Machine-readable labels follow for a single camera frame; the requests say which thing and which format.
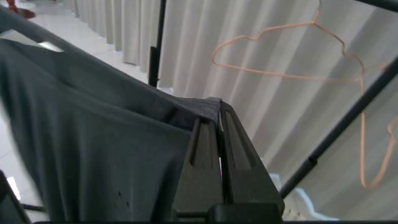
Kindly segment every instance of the vertical black pole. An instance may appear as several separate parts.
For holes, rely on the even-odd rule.
[[[157,81],[159,80],[158,76],[159,76],[160,51],[162,50],[165,12],[166,12],[166,0],[161,0],[160,12],[159,12],[159,25],[157,27],[156,47],[150,47],[150,52],[149,52],[150,55],[149,55],[148,84],[153,87],[157,87]]]
[[[377,97],[377,95],[390,83],[398,73],[398,57],[387,67],[386,71],[369,87],[365,94],[354,104],[339,123],[331,130],[328,136],[311,153],[310,157],[298,168],[293,176],[279,191],[285,198],[315,167],[320,156],[331,146],[343,131],[361,114],[361,112]]]

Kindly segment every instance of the t-shirt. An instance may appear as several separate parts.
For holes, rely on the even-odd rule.
[[[49,52],[0,40],[0,96],[50,219],[168,220],[190,130],[206,110]]]

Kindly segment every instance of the curtain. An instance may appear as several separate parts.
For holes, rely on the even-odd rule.
[[[156,45],[160,1],[63,0],[64,6],[123,52],[123,60],[147,72],[150,46]]]
[[[126,62],[145,71],[149,45],[155,45],[160,1],[65,0],[65,4]],[[361,96],[357,83],[328,83],[270,77],[212,64],[212,52],[238,35],[257,36],[266,27],[310,21],[345,42],[347,52],[366,65],[388,64],[397,54],[398,15],[354,0],[168,0],[160,87],[182,97],[220,97],[236,110],[277,186],[282,185]],[[221,63],[307,77],[355,79],[359,63],[344,57],[342,45],[315,27],[267,33],[258,42],[239,40],[223,48]],[[367,88],[381,73],[366,73]],[[366,109],[366,179],[378,172],[398,114],[398,81]],[[376,189],[359,178],[360,119],[327,150],[314,170],[285,200],[309,219],[397,220],[398,153]]]

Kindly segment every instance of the white floor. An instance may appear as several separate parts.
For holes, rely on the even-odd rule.
[[[123,63],[121,52],[115,52],[112,45],[106,44],[104,38],[94,33],[87,24],[80,22],[61,3],[53,0],[31,2],[16,1],[16,5],[28,8],[36,13],[32,22],[69,41],[73,45],[92,54],[98,59],[125,72],[126,74],[147,83],[147,74],[139,71],[139,67]],[[0,107],[0,170],[6,177],[13,177],[20,193],[21,203],[41,205],[37,192],[30,177],[27,175],[8,128],[7,118]],[[48,216],[38,212],[28,212],[33,222],[48,220]]]

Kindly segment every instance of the copper wire hanger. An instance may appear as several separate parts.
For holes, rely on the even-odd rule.
[[[333,33],[332,31],[322,27],[320,24],[317,23],[317,19],[319,17],[320,14],[320,9],[322,8],[322,2],[321,0],[319,0],[319,6],[318,9],[315,11],[315,15],[312,19],[312,21],[310,22],[301,22],[301,23],[297,23],[297,24],[289,24],[289,25],[282,25],[282,26],[275,26],[275,27],[269,27],[266,29],[263,29],[260,34],[257,37],[250,37],[248,35],[239,35],[229,41],[224,42],[223,44],[217,46],[217,48],[213,51],[213,55],[212,55],[212,59],[213,59],[213,64],[216,64],[218,66],[221,67],[226,67],[226,68],[233,68],[233,69],[238,69],[238,70],[244,70],[247,72],[254,72],[254,73],[260,73],[263,75],[270,75],[270,76],[275,76],[275,77],[282,77],[282,78],[296,78],[296,79],[304,79],[304,80],[312,80],[312,81],[323,81],[323,82],[332,82],[332,83],[359,83],[361,89],[361,95],[363,95],[364,93],[364,74],[373,67],[377,67],[380,69],[385,69],[385,66],[382,65],[372,65],[368,68],[365,67],[363,61],[361,60],[361,58],[356,55],[355,53],[351,53],[351,52],[346,52],[345,47],[346,44],[344,43],[344,41],[339,38],[335,33]],[[261,70],[254,70],[251,68],[247,68],[247,67],[239,67],[239,66],[235,66],[235,65],[228,65],[225,63],[220,63],[216,61],[216,54],[225,46],[227,45],[231,45],[233,43],[235,43],[238,40],[242,40],[242,39],[247,39],[247,40],[251,40],[251,41],[259,41],[262,36],[270,31],[275,31],[275,30],[281,30],[281,29],[288,29],[288,28],[293,28],[293,27],[305,27],[305,26],[314,26],[324,32],[326,32],[327,34],[331,35],[332,37],[334,37],[336,40],[338,40],[341,45],[342,45],[342,49],[341,49],[341,53],[343,54],[344,57],[352,57],[355,58],[356,61],[358,61],[358,63],[361,66],[361,74],[359,76],[359,78],[357,79],[344,79],[344,78],[324,78],[324,77],[306,77],[303,75],[289,75],[289,74],[284,74],[284,73],[279,73],[279,72],[269,72],[269,71],[261,71]],[[389,141],[389,145],[387,148],[387,152],[386,155],[384,156],[383,162],[381,164],[381,168],[379,169],[379,172],[377,173],[377,175],[375,176],[375,178],[371,181],[371,183],[368,185],[366,184],[366,180],[365,180],[365,120],[366,120],[366,115],[365,112],[361,113],[361,157],[360,157],[360,161],[361,161],[361,183],[362,185],[367,188],[367,189],[373,189],[375,187],[377,187],[380,183],[380,181],[382,180],[384,174],[386,173],[387,167],[389,165],[391,156],[392,156],[392,151],[394,149],[394,146],[396,144],[396,138],[394,136],[393,133],[393,129],[395,126],[398,125],[398,115],[389,123],[388,127],[387,127],[387,132],[390,135],[390,141]]]

